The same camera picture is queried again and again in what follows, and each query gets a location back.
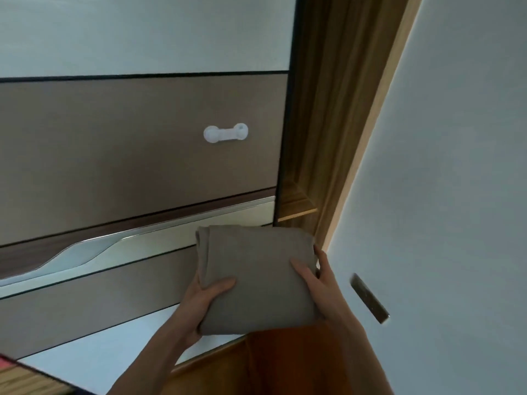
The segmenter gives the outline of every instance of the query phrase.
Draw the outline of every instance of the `wooden door edge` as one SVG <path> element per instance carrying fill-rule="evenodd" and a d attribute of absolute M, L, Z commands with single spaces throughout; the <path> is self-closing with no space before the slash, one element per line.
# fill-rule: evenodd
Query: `wooden door edge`
<path fill-rule="evenodd" d="M 322 249 L 327 251 L 329 244 L 335 233 L 340 216 L 344 209 L 344 204 L 348 198 L 349 192 L 352 188 L 353 180 L 357 174 L 360 162 L 364 156 L 366 146 L 368 145 L 369 139 L 372 136 L 375 123 L 379 117 L 380 110 L 384 104 L 386 94 L 388 93 L 389 87 L 392 83 L 395 71 L 399 65 L 401 55 L 403 53 L 404 47 L 408 40 L 408 36 L 412 30 L 412 27 L 415 22 L 415 18 L 419 11 L 419 6 L 421 5 L 422 0 L 408 0 L 406 4 L 403 17 L 400 21 L 399 29 L 395 35 L 395 40 L 392 45 L 392 49 L 389 53 L 388 60 L 386 61 L 386 66 L 383 71 L 383 75 L 380 79 L 375 98 L 372 103 L 372 107 L 366 119 L 366 124 L 364 125 L 363 133 L 360 137 L 355 156 L 352 161 L 352 165 L 349 168 L 348 174 L 346 176 L 346 181 L 344 182 L 344 187 L 340 193 L 335 212 L 333 213 L 332 220 L 329 224 L 328 231 L 326 232 L 326 237 L 324 238 L 324 243 Z"/>

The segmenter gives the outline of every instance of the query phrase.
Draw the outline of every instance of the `person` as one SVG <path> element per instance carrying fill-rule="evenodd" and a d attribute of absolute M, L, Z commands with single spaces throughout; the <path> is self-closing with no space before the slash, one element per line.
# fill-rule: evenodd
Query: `person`
<path fill-rule="evenodd" d="M 393 395 L 364 328 L 340 292 L 326 253 L 316 245 L 315 253 L 320 263 L 319 277 L 296 259 L 291 264 L 305 280 L 315 304 L 339 341 L 350 386 L 356 395 Z M 235 283 L 234 278 L 227 278 L 201 288 L 196 273 L 174 314 L 115 381 L 108 395 L 159 394 L 178 358 L 201 338 L 198 326 L 212 300 L 229 291 Z"/>

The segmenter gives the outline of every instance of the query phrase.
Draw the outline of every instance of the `wooden cabinet base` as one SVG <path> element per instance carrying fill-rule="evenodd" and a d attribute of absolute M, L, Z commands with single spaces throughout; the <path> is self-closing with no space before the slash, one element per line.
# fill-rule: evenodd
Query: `wooden cabinet base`
<path fill-rule="evenodd" d="M 351 394 L 326 325 L 252 333 L 176 367 L 162 395 Z"/>

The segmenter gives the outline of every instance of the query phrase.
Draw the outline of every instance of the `gray folded fabric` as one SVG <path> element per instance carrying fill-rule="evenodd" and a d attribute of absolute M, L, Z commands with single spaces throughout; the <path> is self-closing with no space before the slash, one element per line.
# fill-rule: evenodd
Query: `gray folded fabric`
<path fill-rule="evenodd" d="M 209 226 L 198 228 L 196 238 L 201 285 L 237 279 L 210 305 L 202 334 L 245 334 L 315 321 L 313 299 L 289 263 L 295 257 L 315 272 L 311 235 L 297 228 Z"/>

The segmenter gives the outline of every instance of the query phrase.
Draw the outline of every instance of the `white child safety lock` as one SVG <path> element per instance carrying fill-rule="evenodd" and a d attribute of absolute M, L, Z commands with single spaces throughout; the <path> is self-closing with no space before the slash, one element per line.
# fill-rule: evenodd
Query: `white child safety lock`
<path fill-rule="evenodd" d="M 220 129 L 217 126 L 209 126 L 203 131 L 203 137 L 209 143 L 217 143 L 224 140 L 245 140 L 249 134 L 249 128 L 245 123 L 238 123 L 232 129 Z"/>

